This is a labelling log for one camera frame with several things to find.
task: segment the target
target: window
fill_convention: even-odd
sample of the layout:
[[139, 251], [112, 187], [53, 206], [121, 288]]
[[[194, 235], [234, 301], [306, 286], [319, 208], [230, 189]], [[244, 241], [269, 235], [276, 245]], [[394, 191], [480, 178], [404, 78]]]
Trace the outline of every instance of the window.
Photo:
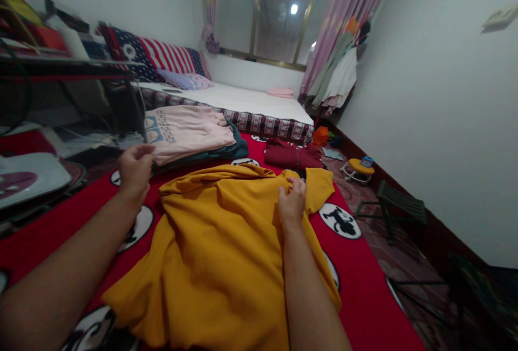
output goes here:
[[220, 0], [220, 53], [304, 70], [330, 0]]

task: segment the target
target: purple curtain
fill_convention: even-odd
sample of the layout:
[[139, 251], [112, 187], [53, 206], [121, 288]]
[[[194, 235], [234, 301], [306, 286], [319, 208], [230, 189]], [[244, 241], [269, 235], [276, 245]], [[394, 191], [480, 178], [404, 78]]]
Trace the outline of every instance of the purple curtain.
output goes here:
[[324, 21], [320, 27], [313, 56], [308, 62], [301, 85], [299, 101], [305, 100], [309, 89], [324, 67], [335, 47], [336, 40], [345, 33], [351, 17], [358, 23], [374, 12], [380, 0], [331, 0]]
[[205, 46], [210, 53], [219, 53], [220, 43], [217, 40], [214, 26], [216, 25], [216, 7], [218, 0], [205, 0], [207, 10], [207, 26], [201, 33], [201, 38], [205, 41]]

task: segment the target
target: hand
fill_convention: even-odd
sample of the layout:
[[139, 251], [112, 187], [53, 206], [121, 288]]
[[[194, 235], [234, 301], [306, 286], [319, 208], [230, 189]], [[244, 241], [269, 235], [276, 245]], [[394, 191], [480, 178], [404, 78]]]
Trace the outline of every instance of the hand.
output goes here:
[[284, 229], [301, 228], [306, 207], [306, 184], [300, 178], [288, 177], [290, 194], [279, 188], [279, 214]]
[[149, 175], [155, 156], [150, 144], [133, 145], [119, 157], [119, 194], [141, 206], [149, 192]]

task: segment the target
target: american flag pillow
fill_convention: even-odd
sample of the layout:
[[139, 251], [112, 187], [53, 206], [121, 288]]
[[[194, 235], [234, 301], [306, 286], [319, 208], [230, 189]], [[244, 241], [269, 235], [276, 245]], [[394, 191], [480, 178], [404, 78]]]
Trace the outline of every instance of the american flag pillow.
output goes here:
[[105, 37], [114, 58], [145, 64], [144, 66], [119, 66], [136, 73], [139, 81], [158, 82], [157, 69], [175, 73], [197, 73], [210, 80], [210, 73], [202, 52], [139, 37], [112, 26], [102, 25], [98, 31]]

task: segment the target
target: pink sweatshirt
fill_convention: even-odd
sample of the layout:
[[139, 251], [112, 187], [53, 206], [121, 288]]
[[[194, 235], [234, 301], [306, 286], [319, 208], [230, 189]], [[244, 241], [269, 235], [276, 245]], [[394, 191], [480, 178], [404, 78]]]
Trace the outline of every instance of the pink sweatshirt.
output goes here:
[[146, 140], [156, 146], [161, 166], [196, 153], [236, 143], [223, 114], [210, 107], [169, 106], [146, 112]]

